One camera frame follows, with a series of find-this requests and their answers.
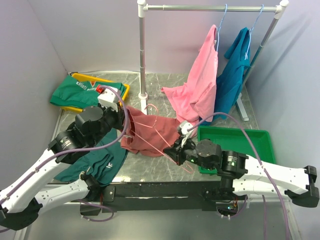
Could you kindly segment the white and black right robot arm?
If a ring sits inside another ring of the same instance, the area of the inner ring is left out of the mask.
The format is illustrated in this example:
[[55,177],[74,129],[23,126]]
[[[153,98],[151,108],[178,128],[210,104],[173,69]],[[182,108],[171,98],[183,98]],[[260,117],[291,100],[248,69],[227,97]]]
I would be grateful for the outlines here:
[[299,207],[315,208],[320,201],[315,186],[317,169],[313,166],[293,168],[276,165],[221,146],[209,139],[194,143],[190,138],[178,138],[163,152],[178,166],[188,161],[208,170],[216,170],[220,177],[218,188],[210,191],[214,200],[228,200],[240,196],[278,196],[290,199]]

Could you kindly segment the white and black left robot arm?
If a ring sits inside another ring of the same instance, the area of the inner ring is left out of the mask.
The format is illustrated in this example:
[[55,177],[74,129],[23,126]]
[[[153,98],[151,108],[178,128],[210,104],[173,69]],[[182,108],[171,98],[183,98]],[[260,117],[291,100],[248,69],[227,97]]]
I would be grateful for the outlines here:
[[3,231],[21,230],[32,224],[41,213],[66,202],[86,199],[94,201],[105,184],[94,169],[81,170],[70,184],[52,190],[43,187],[58,174],[76,167],[84,156],[117,143],[106,145],[101,140],[110,132],[123,134],[130,122],[123,104],[116,108],[102,105],[86,107],[68,128],[60,132],[41,157],[18,180],[0,192],[0,225]]

